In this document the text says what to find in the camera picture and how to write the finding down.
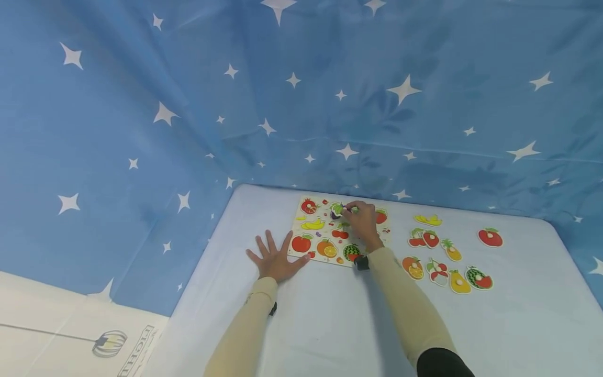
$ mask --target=black sleeve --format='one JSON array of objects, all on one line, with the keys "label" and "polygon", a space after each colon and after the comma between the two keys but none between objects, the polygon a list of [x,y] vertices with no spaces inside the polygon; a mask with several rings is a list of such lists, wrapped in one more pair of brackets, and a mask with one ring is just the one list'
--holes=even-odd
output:
[{"label": "black sleeve", "polygon": [[431,348],[417,361],[418,377],[475,377],[462,359],[444,348]]}]

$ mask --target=beige sleeve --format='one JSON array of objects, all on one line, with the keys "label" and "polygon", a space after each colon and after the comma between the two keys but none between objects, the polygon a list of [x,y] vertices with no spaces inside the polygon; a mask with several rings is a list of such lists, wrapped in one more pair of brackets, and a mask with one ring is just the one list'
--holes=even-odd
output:
[{"label": "beige sleeve", "polygon": [[259,279],[239,310],[203,373],[204,377],[253,377],[256,375],[268,315],[276,301],[276,281]]},{"label": "beige sleeve", "polygon": [[444,321],[425,293],[398,264],[394,253],[383,247],[368,255],[373,272],[390,307],[400,343],[412,366],[421,353],[445,348],[456,353]]}]

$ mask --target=blue star curtain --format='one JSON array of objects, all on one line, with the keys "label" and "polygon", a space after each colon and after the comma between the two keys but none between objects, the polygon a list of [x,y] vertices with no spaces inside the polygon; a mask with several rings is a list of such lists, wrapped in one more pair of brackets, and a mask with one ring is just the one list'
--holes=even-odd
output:
[{"label": "blue star curtain", "polygon": [[602,4],[5,0],[0,269],[170,315],[251,183],[544,219],[601,303]]}]

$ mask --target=white table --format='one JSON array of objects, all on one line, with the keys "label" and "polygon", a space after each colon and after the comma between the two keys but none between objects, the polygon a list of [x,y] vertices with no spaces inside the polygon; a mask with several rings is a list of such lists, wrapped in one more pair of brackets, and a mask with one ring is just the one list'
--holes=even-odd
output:
[{"label": "white table", "polygon": [[[145,376],[202,375],[220,337],[257,278],[244,250],[271,229],[277,244],[291,227],[299,191],[240,186],[186,286],[151,356]],[[327,195],[327,198],[352,200]],[[398,257],[438,258],[476,265],[494,280],[491,291],[457,295],[427,277],[418,282],[444,318],[458,352],[476,376],[600,377],[603,312],[551,225],[530,218],[390,201],[392,249]],[[437,214],[440,236],[463,253],[449,261],[441,248],[413,249],[406,240],[414,215]],[[494,227],[500,249],[477,231]],[[390,314],[370,272],[310,262],[279,288],[258,376],[412,376]]]}]

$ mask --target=black watch strap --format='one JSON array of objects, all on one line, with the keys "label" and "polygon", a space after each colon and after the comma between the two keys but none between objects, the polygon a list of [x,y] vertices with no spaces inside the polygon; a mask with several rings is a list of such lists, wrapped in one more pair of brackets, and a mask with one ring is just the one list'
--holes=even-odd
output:
[{"label": "black watch strap", "polygon": [[276,305],[276,302],[274,302],[274,306],[272,307],[272,310],[270,311],[269,315],[272,315],[274,317],[274,313],[276,313],[276,308],[277,308],[277,305]]}]

